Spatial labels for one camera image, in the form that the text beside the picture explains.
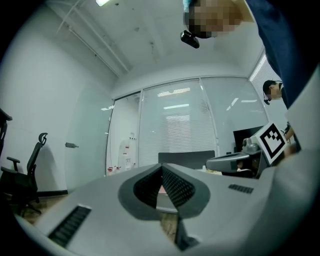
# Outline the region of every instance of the vent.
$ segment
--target vent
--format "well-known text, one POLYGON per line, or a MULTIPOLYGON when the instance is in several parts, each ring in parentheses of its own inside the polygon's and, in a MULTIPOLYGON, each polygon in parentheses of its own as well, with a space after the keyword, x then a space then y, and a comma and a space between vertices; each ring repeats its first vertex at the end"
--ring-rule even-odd
POLYGON ((229 189, 236 190, 236 191, 243 192, 243 193, 247 193, 247 194, 251 194, 252 191, 254 190, 252 187, 240 186, 237 184, 229 185, 229 189))
POLYGON ((61 224, 55 228, 49 235, 49 238, 58 245, 66 247, 90 212, 90 208, 78 205, 61 224))

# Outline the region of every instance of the ceiling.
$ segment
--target ceiling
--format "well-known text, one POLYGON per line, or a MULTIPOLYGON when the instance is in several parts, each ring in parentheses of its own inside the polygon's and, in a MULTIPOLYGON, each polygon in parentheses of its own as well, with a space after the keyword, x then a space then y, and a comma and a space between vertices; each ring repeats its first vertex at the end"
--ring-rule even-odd
POLYGON ((255 24, 242 24, 231 35, 199 39, 200 48, 182 43, 182 0, 110 0, 102 7, 95 0, 48 0, 47 5, 67 26, 123 77, 135 67, 169 55, 223 52, 251 71, 262 51, 255 24))

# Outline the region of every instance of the black camera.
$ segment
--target black camera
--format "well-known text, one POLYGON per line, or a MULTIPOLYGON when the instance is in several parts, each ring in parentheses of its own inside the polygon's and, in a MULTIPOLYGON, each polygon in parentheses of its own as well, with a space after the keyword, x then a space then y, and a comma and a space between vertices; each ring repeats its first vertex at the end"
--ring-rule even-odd
POLYGON ((180 38, 182 42, 192 46, 193 48, 198 49, 200 47, 199 41, 198 39, 196 39, 196 36, 186 30, 181 32, 180 38))

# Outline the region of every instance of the baseboard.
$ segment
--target baseboard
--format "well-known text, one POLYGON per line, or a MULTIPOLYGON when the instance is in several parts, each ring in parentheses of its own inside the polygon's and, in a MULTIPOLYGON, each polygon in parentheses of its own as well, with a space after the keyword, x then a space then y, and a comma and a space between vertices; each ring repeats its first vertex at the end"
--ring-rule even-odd
POLYGON ((57 190, 57 191, 38 191, 36 193, 38 197, 54 197, 68 195, 68 190, 57 190))

